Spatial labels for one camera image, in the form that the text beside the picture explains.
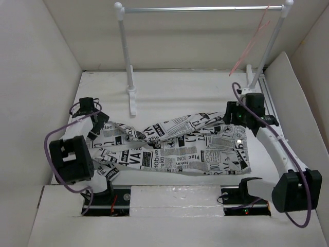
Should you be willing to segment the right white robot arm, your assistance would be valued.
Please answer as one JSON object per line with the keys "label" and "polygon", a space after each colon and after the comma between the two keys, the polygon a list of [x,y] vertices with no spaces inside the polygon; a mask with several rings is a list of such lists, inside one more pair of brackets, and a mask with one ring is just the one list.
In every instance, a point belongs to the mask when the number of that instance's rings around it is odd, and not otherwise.
{"label": "right white robot arm", "polygon": [[314,210],[318,206],[322,175],[298,159],[284,137],[274,130],[279,123],[265,113],[264,101],[261,93],[248,93],[242,102],[229,101],[223,120],[252,131],[272,159],[279,180],[273,183],[257,177],[242,179],[237,196],[245,203],[255,197],[270,201],[280,213]]}

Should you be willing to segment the newspaper print trousers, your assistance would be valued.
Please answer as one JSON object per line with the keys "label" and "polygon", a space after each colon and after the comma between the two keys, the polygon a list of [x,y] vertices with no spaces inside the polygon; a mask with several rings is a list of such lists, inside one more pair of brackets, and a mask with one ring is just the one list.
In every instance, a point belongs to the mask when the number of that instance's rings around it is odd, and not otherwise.
{"label": "newspaper print trousers", "polygon": [[129,169],[189,175],[251,173],[246,129],[226,124],[223,112],[196,113],[139,131],[109,121],[87,140],[95,161]]}

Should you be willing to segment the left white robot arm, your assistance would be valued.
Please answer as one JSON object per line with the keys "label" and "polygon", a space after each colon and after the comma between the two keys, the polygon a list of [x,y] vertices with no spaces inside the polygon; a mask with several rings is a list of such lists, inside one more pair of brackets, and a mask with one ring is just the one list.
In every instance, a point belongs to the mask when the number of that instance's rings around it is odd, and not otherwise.
{"label": "left white robot arm", "polygon": [[88,191],[103,204],[109,204],[115,192],[110,181],[96,172],[86,143],[95,140],[109,120],[98,101],[80,98],[74,104],[78,109],[69,110],[71,123],[47,134],[44,148],[57,182],[74,193]]}

